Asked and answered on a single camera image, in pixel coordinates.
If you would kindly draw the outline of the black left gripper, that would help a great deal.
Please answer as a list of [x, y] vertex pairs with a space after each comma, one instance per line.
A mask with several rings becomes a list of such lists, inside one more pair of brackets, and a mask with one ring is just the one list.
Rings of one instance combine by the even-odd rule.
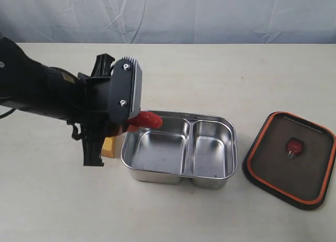
[[108, 54], [96, 57], [91, 75], [78, 73], [84, 94], [78, 119], [71, 121], [71, 137], [82, 142], [83, 165], [104, 166], [101, 149], [108, 136], [119, 136], [126, 132], [136, 132], [137, 126], [111, 122], [108, 115], [111, 74], [115, 58]]

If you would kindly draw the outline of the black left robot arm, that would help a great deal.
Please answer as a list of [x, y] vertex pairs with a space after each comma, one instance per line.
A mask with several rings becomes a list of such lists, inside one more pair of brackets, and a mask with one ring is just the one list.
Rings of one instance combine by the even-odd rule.
[[1, 38], [1, 105], [65, 121], [81, 140], [85, 166], [103, 166], [105, 138], [140, 112], [142, 69], [137, 60], [98, 55], [91, 75], [48, 67]]

